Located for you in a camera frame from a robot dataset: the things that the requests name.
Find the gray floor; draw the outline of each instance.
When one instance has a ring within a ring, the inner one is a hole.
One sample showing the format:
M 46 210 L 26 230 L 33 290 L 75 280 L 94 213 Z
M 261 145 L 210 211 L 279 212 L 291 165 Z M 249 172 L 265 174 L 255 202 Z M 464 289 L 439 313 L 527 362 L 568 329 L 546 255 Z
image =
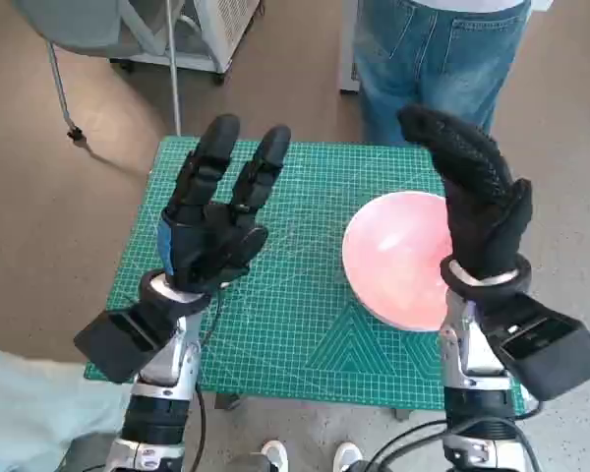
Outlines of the gray floor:
M 358 104 L 335 91 L 340 1 L 267 3 L 226 87 L 182 74 L 185 133 L 231 111 L 245 137 L 284 122 L 299 141 L 358 141 Z M 64 136 L 44 53 L 0 1 L 0 348 L 75 361 L 72 336 L 104 303 L 155 148 L 171 129 L 168 79 L 163 68 L 128 78 L 103 60 L 60 54 L 71 109 L 95 151 L 88 155 Z M 533 290 L 590 326 L 590 0 L 557 0 L 532 19 L 495 134 L 515 171 L 535 184 L 524 240 Z M 327 470 L 339 442 L 371 454 L 405 427 L 380 409 L 283 400 L 208 420 L 204 470 L 273 437 L 286 441 L 292 470 Z M 526 430 L 546 470 L 590 470 L 590 384 Z M 444 469 L 432 446 L 396 470 Z

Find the white sneaker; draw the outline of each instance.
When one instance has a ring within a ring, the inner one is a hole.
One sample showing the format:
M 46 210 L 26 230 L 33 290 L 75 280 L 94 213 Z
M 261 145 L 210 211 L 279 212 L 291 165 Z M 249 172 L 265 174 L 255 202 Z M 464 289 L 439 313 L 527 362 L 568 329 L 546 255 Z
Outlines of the white sneaker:
M 263 445 L 260 451 L 268 460 L 277 467 L 279 472 L 288 472 L 288 455 L 286 454 L 286 447 L 280 441 L 269 441 Z
M 336 450 L 332 472 L 345 472 L 354 462 L 363 460 L 363 454 L 356 444 L 344 442 Z

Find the green cutting mat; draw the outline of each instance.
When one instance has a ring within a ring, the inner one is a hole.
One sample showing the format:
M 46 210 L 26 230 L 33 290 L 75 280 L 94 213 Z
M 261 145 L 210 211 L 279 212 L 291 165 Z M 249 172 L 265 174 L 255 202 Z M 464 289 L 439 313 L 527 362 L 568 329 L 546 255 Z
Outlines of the green cutting mat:
M 147 194 L 108 308 L 137 297 L 142 274 L 161 266 L 159 212 L 197 140 L 159 146 Z M 226 201 L 256 143 L 239 143 L 217 199 Z M 258 220 L 269 229 L 250 275 L 225 291 L 223 315 L 203 358 L 202 386 L 236 392 L 396 408 L 443 408 L 434 333 L 402 332 L 355 300 L 341 265 L 343 231 L 359 207 L 398 190 L 440 194 L 429 156 L 414 147 L 293 144 Z M 204 320 L 209 326 L 215 303 Z M 89 379 L 102 379 L 91 365 Z

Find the pink bowl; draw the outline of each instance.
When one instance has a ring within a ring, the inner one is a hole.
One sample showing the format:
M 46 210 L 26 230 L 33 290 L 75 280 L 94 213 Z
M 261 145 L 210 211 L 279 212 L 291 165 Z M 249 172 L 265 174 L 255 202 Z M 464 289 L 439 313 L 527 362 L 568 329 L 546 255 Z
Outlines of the pink bowl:
M 343 236 L 343 266 L 354 293 L 383 323 L 437 330 L 445 316 L 440 261 L 451 253 L 445 201 L 423 192 L 372 200 Z

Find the black cable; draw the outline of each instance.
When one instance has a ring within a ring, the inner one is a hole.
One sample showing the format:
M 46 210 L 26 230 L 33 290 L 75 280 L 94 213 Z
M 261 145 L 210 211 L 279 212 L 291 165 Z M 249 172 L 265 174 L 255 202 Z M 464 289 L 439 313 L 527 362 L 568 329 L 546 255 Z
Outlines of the black cable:
M 216 313 L 214 314 L 214 320 L 212 321 L 209 330 L 206 332 L 206 335 L 201 341 L 201 346 L 204 347 L 207 345 L 207 342 L 214 334 L 216 330 L 216 326 L 218 325 L 218 320 L 220 319 L 220 315 L 223 309 L 223 294 L 222 289 L 218 289 L 216 291 Z M 201 459 L 204 456 L 204 449 L 206 448 L 206 429 L 207 429 L 207 414 L 206 414 L 206 401 L 204 400 L 204 394 L 201 392 L 201 387 L 198 383 L 195 383 L 195 392 L 197 393 L 197 400 L 199 401 L 199 410 L 201 412 L 201 435 L 199 436 L 199 448 L 197 449 L 197 455 L 195 455 L 195 460 L 193 462 L 192 467 L 190 468 L 190 472 L 197 472 L 199 469 L 199 464 L 201 463 Z
M 89 472 L 91 470 L 102 469 L 104 466 L 105 466 L 105 464 L 92 465 L 92 467 L 88 467 L 87 469 L 83 469 L 81 472 Z
M 537 400 L 538 404 L 535 405 L 535 408 L 531 408 L 529 411 L 522 413 L 514 418 L 515 421 L 523 421 L 528 420 L 529 418 L 533 418 L 534 416 L 538 416 L 540 413 L 544 411 L 544 401 Z
M 216 313 L 214 314 L 214 320 L 212 320 L 212 324 L 206 332 L 204 339 L 201 341 L 201 346 L 207 345 L 207 342 L 214 334 L 216 330 L 216 326 L 218 325 L 218 320 L 220 320 L 220 316 L 223 312 L 223 290 L 219 288 L 216 291 Z
M 535 451 L 533 450 L 533 447 L 531 446 L 531 443 L 527 439 L 524 432 L 518 426 L 516 426 L 516 424 L 513 421 L 508 420 L 506 418 L 500 418 L 497 416 L 481 416 L 478 418 L 473 418 L 471 420 L 464 421 L 463 423 L 460 423 L 460 424 L 454 426 L 453 428 L 447 428 L 447 429 L 445 429 L 439 433 L 436 433 L 434 435 L 426 436 L 425 438 L 421 438 L 420 440 L 410 442 L 409 444 L 399 447 L 397 450 L 395 450 L 390 455 L 388 455 L 385 459 L 383 459 L 383 461 L 381 462 L 380 469 L 384 470 L 391 463 L 393 463 L 397 458 L 401 457 L 404 454 L 411 452 L 412 450 L 418 449 L 418 448 L 422 447 L 423 445 L 427 445 L 427 444 L 433 443 L 435 441 L 440 441 L 448 435 L 458 435 L 459 433 L 462 433 L 463 431 L 465 431 L 469 428 L 472 428 L 474 425 L 477 425 L 477 424 L 482 423 L 484 421 L 499 422 L 499 423 L 503 423 L 505 425 L 508 425 L 510 428 L 512 428 L 515 431 L 516 435 L 518 436 L 518 439 L 522 443 L 522 446 L 525 448 L 527 455 L 529 456 L 529 460 L 531 461 L 531 466 L 533 467 L 533 470 L 535 472 L 542 471 L 542 469 L 540 467 L 540 463 L 538 462 L 538 458 L 535 455 Z
M 391 441 L 389 441 L 387 444 L 385 444 L 383 447 L 381 447 L 378 450 L 378 452 L 376 452 L 376 454 L 374 454 L 374 457 L 372 457 L 372 459 L 368 462 L 367 467 L 365 467 L 365 470 L 363 472 L 369 472 L 369 470 L 372 468 L 372 465 L 374 465 L 374 463 L 378 459 L 381 458 L 381 456 L 386 452 L 386 450 L 389 449 L 392 445 L 394 445 L 398 441 L 400 441 L 402 438 L 405 438 L 405 437 L 415 433 L 416 431 L 423 430 L 424 428 L 428 428 L 430 426 L 436 426 L 436 425 L 445 425 L 445 423 L 446 423 L 446 420 L 429 421 L 428 423 L 423 423 L 419 426 L 416 426 L 415 428 L 411 428 L 410 430 L 405 431 L 401 435 L 396 436 Z
M 201 392 L 199 384 L 195 384 L 195 392 L 197 393 L 197 400 L 199 401 L 199 409 L 201 411 L 201 436 L 199 437 L 199 449 L 197 449 L 197 455 L 195 455 L 195 461 L 193 462 L 190 472 L 197 472 L 199 464 L 204 456 L 204 449 L 206 448 L 206 402 L 204 401 L 204 394 Z

